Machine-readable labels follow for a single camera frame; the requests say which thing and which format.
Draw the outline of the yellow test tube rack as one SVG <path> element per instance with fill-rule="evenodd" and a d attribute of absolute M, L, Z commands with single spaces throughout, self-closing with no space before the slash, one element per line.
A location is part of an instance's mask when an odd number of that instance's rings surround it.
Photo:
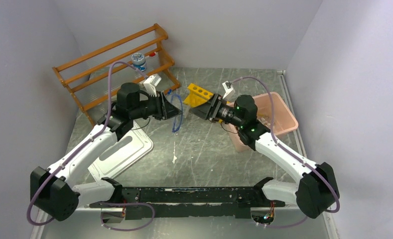
<path fill-rule="evenodd" d="M 184 99 L 183 103 L 191 108 L 197 107 L 206 103 L 213 93 L 191 83 L 187 89 L 189 90 L 188 96 Z"/>

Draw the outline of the white metal tray lid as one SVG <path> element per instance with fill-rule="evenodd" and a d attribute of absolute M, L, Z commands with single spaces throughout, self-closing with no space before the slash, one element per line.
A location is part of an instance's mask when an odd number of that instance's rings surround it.
<path fill-rule="evenodd" d="M 88 170 L 96 181 L 104 177 L 115 179 L 152 150 L 153 141 L 134 122 L 132 130 L 103 152 Z"/>

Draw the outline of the blue white jar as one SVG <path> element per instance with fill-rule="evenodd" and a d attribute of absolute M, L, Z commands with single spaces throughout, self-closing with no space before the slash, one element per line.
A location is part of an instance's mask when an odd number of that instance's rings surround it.
<path fill-rule="evenodd" d="M 142 54 L 140 52 L 136 52 L 131 55 L 131 60 L 132 60 L 132 64 L 137 69 L 141 70 L 142 72 L 145 72 L 147 70 L 146 57 L 144 54 Z"/>

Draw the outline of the blue safety goggles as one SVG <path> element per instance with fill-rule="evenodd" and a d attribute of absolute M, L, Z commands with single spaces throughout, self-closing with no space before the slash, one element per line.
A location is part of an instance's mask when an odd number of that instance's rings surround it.
<path fill-rule="evenodd" d="M 175 113 L 173 124 L 172 124 L 172 133 L 176 133 L 180 130 L 183 122 L 183 110 L 184 110 L 184 103 L 182 100 L 182 97 L 179 94 L 172 94 L 170 98 L 170 103 L 173 103 L 173 101 L 177 99 L 179 101 L 179 109 L 178 112 Z"/>

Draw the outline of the orange wooden shelf rack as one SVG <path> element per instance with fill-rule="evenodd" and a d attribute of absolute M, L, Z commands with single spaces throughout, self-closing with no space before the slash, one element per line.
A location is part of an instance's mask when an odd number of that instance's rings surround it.
<path fill-rule="evenodd" d="M 167 32 L 157 23 L 137 33 L 110 43 L 75 60 L 53 67 L 52 70 L 61 85 L 69 92 L 79 111 L 91 125 L 107 110 L 108 91 L 115 96 L 126 82 L 134 82 L 143 88 L 144 77 L 132 65 L 131 55 L 140 52 L 145 56 L 157 52 L 155 57 L 146 58 L 150 76 L 159 74 L 161 81 L 156 87 L 167 94 L 181 84 L 170 68 L 175 61 L 163 47 L 168 39 Z"/>

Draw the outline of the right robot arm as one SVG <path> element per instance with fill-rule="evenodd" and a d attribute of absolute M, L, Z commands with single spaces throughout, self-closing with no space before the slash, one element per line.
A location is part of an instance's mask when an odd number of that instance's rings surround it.
<path fill-rule="evenodd" d="M 207 102 L 193 107 L 190 112 L 203 120 L 222 121 L 236 127 L 240 141 L 252 150 L 265 155 L 284 169 L 293 183 L 269 179 L 254 192 L 254 201 L 266 206 L 272 200 L 297 205 L 309 218 L 323 212 L 339 211 L 339 190 L 333 168 L 326 162 L 318 164 L 302 157 L 282 143 L 257 118 L 258 108 L 253 97 L 240 95 L 232 106 L 215 94 Z"/>

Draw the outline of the pink plastic bin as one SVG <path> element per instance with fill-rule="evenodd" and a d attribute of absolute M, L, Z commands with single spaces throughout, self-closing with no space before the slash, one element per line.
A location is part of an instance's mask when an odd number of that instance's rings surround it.
<path fill-rule="evenodd" d="M 277 92 L 270 94 L 272 101 L 267 93 L 253 97 L 258 120 L 268 127 L 273 126 L 274 135 L 287 143 L 285 138 L 298 129 L 298 121 Z"/>

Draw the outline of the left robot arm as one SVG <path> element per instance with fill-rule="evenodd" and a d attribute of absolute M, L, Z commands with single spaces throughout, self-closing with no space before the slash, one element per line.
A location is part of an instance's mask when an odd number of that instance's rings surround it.
<path fill-rule="evenodd" d="M 182 109 L 169 102 L 164 93 L 145 92 L 136 83 L 122 84 L 115 103 L 109 103 L 107 114 L 79 145 L 47 168 L 36 167 L 31 172 L 28 222 L 39 225 L 31 217 L 33 206 L 53 220 L 63 221 L 79 206 L 97 203 L 116 207 L 123 203 L 123 187 L 117 181 L 103 177 L 95 183 L 78 185 L 78 176 L 115 146 L 133 128 L 134 120 L 168 120 L 181 114 Z"/>

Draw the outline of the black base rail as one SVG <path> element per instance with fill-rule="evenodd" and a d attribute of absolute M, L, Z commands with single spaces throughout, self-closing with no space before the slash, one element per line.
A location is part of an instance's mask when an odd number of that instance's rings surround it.
<path fill-rule="evenodd" d="M 126 203 L 126 220 L 144 218 L 223 217 L 250 219 L 256 208 L 284 207 L 254 186 L 123 187 L 116 203 Z"/>

